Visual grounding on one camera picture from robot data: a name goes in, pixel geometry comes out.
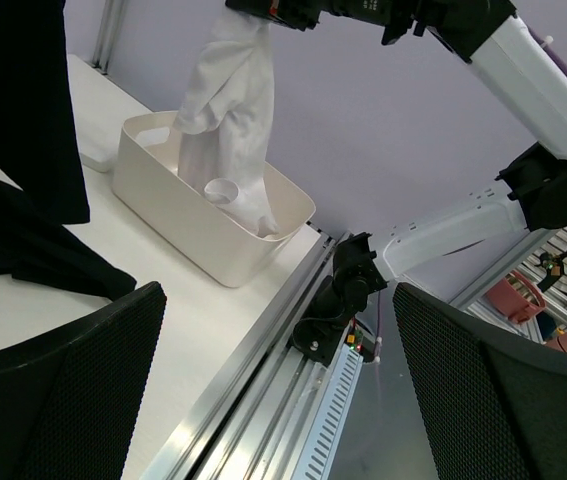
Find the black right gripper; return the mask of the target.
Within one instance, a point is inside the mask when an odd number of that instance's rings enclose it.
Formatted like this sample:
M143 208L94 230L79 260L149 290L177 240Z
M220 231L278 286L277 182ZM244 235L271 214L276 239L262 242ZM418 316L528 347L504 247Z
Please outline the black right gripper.
M313 30L322 12L330 12L332 1L322 0L226 0L225 6L289 29Z

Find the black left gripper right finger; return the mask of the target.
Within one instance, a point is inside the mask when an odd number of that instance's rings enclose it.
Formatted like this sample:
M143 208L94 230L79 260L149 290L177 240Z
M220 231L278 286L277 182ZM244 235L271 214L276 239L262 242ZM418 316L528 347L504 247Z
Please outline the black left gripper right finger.
M409 283L393 308L441 479L567 479L567 353Z

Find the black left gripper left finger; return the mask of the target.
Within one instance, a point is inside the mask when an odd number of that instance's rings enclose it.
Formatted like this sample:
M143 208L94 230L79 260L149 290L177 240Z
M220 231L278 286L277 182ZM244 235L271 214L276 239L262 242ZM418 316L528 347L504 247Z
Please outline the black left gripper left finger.
M0 479L121 478L166 303L150 282L0 350Z

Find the white t shirt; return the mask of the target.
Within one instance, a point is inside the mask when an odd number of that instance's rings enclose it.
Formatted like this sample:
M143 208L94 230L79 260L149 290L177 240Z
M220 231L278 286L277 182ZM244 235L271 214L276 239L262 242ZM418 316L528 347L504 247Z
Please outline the white t shirt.
M174 121L177 174L258 237L279 230L264 183L274 92L269 22L224 8Z

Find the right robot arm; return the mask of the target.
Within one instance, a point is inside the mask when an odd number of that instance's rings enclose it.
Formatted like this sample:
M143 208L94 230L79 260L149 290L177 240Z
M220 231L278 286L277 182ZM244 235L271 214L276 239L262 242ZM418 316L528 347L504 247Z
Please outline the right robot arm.
M434 38L490 93L463 99L450 81L395 89L382 67L348 52L326 74L309 65L289 76L309 90L287 99L281 147L330 190L334 211L373 233L341 242L332 272L295 325L291 344L329 364L368 298L432 259L512 232L567 225L567 68L509 1L232 1L266 25L315 28L322 15L382 29L390 46L407 35Z

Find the black t shirt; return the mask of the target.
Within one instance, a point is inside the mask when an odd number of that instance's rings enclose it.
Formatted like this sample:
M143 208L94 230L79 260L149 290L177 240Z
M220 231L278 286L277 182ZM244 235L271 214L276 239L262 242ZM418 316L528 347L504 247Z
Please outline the black t shirt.
M117 300L135 279L71 232L90 220L61 1L0 1L0 275Z

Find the white plastic bin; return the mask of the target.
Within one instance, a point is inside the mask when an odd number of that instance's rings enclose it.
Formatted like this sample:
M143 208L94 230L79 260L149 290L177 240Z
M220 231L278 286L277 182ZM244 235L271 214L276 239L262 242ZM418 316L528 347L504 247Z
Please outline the white plastic bin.
M135 214L220 284L236 288L265 268L316 211L311 197L276 168L264 180L280 233L259 238L177 176L181 134L174 111L122 125L112 190Z

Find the aluminium rail base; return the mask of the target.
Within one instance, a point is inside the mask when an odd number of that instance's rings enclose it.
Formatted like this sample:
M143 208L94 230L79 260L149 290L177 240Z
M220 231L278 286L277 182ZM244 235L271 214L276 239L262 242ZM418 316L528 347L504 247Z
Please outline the aluminium rail base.
M329 273L337 243L320 235L143 478L292 479L346 343L339 339L334 358L323 366L288 340Z

